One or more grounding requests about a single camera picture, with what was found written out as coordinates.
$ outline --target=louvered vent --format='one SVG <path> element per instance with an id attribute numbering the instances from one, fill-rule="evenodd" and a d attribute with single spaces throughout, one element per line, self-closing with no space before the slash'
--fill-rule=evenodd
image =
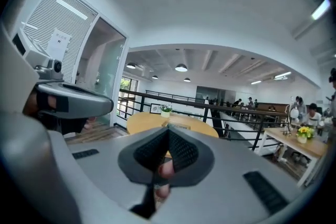
<path id="1" fill-rule="evenodd" d="M 88 18 L 86 20 L 82 19 L 72 11 L 58 4 L 56 0 L 42 0 L 28 20 L 28 24 L 37 27 L 37 29 L 25 26 L 24 32 L 37 40 L 44 49 L 47 48 L 55 28 L 71 35 L 67 51 L 62 61 L 64 80 L 71 82 L 72 72 L 80 46 L 90 25 L 97 16 L 97 12 L 92 10 L 81 0 L 63 1 L 85 14 Z"/>

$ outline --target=white flower pot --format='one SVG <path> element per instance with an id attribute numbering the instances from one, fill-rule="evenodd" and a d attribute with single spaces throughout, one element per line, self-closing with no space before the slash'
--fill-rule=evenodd
<path id="1" fill-rule="evenodd" d="M 305 136 L 298 136 L 297 140 L 301 144 L 306 144 L 306 142 L 307 142 L 307 138 Z"/>
<path id="2" fill-rule="evenodd" d="M 161 117 L 169 118 L 169 116 L 170 116 L 170 112 L 161 111 Z"/>

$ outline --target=round wooden table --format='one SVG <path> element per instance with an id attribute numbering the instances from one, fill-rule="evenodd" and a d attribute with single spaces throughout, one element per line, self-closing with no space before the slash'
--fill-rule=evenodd
<path id="1" fill-rule="evenodd" d="M 160 114 L 151 114 L 149 112 L 140 112 L 130 116 L 127 120 L 127 132 L 137 134 L 152 128 L 163 127 L 167 123 L 186 127 L 187 129 L 218 137 L 217 132 L 211 126 L 203 121 L 178 114 L 171 114 L 169 118 L 161 117 Z"/>

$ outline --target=green plant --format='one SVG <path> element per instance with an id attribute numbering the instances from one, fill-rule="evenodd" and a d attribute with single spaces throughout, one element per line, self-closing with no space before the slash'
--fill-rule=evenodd
<path id="1" fill-rule="evenodd" d="M 306 137 L 307 139 L 312 139 L 314 137 L 314 129 L 309 127 L 301 127 L 296 135 Z"/>
<path id="2" fill-rule="evenodd" d="M 124 78 L 121 78 L 120 89 L 128 90 L 130 88 L 130 81 Z"/>
<path id="3" fill-rule="evenodd" d="M 171 112 L 171 111 L 173 111 L 173 108 L 172 108 L 172 105 L 162 104 L 161 105 L 161 110 L 163 112 Z"/>

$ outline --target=desk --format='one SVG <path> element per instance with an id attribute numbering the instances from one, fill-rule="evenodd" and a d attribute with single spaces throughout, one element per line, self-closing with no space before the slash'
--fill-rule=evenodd
<path id="1" fill-rule="evenodd" d="M 314 167 L 316 166 L 317 162 L 321 159 L 321 157 L 327 152 L 328 146 L 322 142 L 320 142 L 318 139 L 313 138 L 311 140 L 308 140 L 306 144 L 301 144 L 296 139 L 296 132 L 293 130 L 291 136 L 284 136 L 282 134 L 283 128 L 265 128 L 264 129 L 264 136 L 261 140 L 261 145 L 259 147 L 259 151 L 257 152 L 258 155 L 261 155 L 262 147 L 265 144 L 267 136 L 271 136 L 272 138 L 280 141 L 284 144 L 284 150 L 280 154 L 279 158 L 281 158 L 286 150 L 285 146 L 289 146 L 293 148 L 294 150 L 298 151 L 299 153 L 303 154 L 304 156 L 307 156 L 311 159 L 305 173 L 298 181 L 297 185 L 300 187 L 308 178 L 310 173 L 313 171 Z"/>
<path id="2" fill-rule="evenodd" d="M 164 118 L 160 114 L 151 114 L 149 112 L 140 112 L 130 116 L 127 120 L 127 132 L 129 134 L 137 134 L 152 128 L 162 127 L 165 122 L 185 125 L 190 127 L 191 131 L 218 137 L 215 129 L 203 121 L 178 114 L 171 114 L 169 118 Z"/>

